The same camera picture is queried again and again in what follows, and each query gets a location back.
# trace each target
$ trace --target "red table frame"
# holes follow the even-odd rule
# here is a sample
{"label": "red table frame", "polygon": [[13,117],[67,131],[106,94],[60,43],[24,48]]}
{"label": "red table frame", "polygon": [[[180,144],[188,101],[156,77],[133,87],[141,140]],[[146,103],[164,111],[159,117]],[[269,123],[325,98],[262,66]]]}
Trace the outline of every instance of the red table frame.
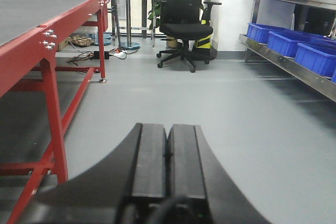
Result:
{"label": "red table frame", "polygon": [[[98,26],[98,38],[99,41],[103,41],[103,32],[108,26],[108,2],[109,0],[87,0],[0,47],[0,97],[8,91],[43,91],[51,133],[50,143],[38,162],[0,164],[2,176],[30,174],[7,224],[16,222],[46,174],[56,174],[59,184],[68,179],[64,148],[65,132],[93,73],[100,72],[102,80],[105,78],[103,43],[99,46],[99,67],[57,67],[55,57],[57,47],[48,50],[44,41],[57,45],[82,25]],[[97,15],[97,22],[87,22],[94,14]],[[48,36],[46,32],[50,30],[53,30],[56,36]],[[22,79],[31,70],[41,71],[42,79]],[[60,113],[56,71],[87,72],[63,118]]]}

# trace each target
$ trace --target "power adapter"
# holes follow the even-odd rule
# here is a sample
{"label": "power adapter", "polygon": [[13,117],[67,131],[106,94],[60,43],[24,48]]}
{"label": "power adapter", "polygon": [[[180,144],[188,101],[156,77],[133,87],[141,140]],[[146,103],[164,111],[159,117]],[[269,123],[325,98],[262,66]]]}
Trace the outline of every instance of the power adapter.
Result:
{"label": "power adapter", "polygon": [[[104,52],[104,58],[105,58],[105,60],[108,60],[108,59],[110,59],[110,52],[108,52],[108,51],[105,51]],[[93,56],[92,57],[90,57],[90,60],[99,60],[99,51],[94,51],[93,52]]]}

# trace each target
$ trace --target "chair base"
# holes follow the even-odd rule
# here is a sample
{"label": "chair base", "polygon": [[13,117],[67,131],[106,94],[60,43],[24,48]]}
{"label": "chair base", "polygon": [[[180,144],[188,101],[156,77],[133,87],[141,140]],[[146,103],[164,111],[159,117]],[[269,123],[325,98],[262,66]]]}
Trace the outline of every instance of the chair base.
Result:
{"label": "chair base", "polygon": [[186,59],[192,65],[190,72],[194,73],[196,71],[195,61],[204,61],[204,63],[208,65],[210,61],[214,59],[214,57],[209,55],[203,55],[198,52],[189,51],[188,45],[189,45],[188,41],[183,41],[183,47],[179,50],[160,51],[158,54],[156,54],[156,57],[158,58],[161,58],[162,54],[170,54],[170,55],[161,59],[160,63],[157,64],[157,67],[162,68],[164,62],[175,59],[177,57],[181,57],[181,60]]}

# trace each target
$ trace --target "white wall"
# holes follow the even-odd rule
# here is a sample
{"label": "white wall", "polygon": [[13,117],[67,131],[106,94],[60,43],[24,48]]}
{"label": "white wall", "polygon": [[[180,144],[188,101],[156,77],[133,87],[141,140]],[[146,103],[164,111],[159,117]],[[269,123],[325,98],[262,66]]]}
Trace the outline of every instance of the white wall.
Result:
{"label": "white wall", "polygon": [[244,51],[239,34],[245,34],[254,0],[212,0],[222,2],[212,11],[213,47],[218,51]]}

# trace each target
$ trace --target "cardboard box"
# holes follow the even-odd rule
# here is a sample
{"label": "cardboard box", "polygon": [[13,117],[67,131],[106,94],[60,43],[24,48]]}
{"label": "cardboard box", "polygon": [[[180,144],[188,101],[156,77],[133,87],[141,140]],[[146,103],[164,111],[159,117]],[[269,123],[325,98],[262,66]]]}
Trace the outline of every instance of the cardboard box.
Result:
{"label": "cardboard box", "polygon": [[61,51],[63,48],[65,48],[69,44],[69,37],[63,40],[60,44],[57,46],[57,51]]}

